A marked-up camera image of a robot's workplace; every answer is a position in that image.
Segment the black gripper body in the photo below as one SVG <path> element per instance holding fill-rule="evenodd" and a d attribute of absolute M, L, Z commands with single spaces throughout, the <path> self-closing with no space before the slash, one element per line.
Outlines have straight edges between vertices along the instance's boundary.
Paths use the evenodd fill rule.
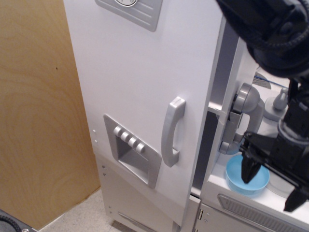
<path fill-rule="evenodd" d="M 279 125 L 276 138 L 245 132 L 242 156 L 254 159 L 292 184 L 309 186 L 309 127 Z"/>

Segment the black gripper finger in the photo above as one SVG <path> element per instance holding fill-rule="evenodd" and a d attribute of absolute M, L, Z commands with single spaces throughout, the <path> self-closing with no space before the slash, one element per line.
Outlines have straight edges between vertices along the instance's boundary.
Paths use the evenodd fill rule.
<path fill-rule="evenodd" d="M 308 186 L 298 186 L 288 196 L 284 211 L 293 212 L 298 207 L 303 205 L 309 199 L 309 187 Z"/>
<path fill-rule="evenodd" d="M 261 164 L 247 156 L 242 156 L 241 162 L 241 179 L 248 184 L 259 172 Z"/>

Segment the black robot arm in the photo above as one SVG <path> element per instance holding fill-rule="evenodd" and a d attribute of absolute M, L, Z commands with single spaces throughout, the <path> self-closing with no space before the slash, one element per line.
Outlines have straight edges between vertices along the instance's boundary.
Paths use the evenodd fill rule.
<path fill-rule="evenodd" d="M 288 78 L 288 109 L 275 138 L 250 130 L 240 147 L 241 177 L 264 166 L 294 186 L 292 212 L 309 198 L 309 3 L 306 0 L 220 0 L 223 15 L 249 54 L 271 75 Z"/>

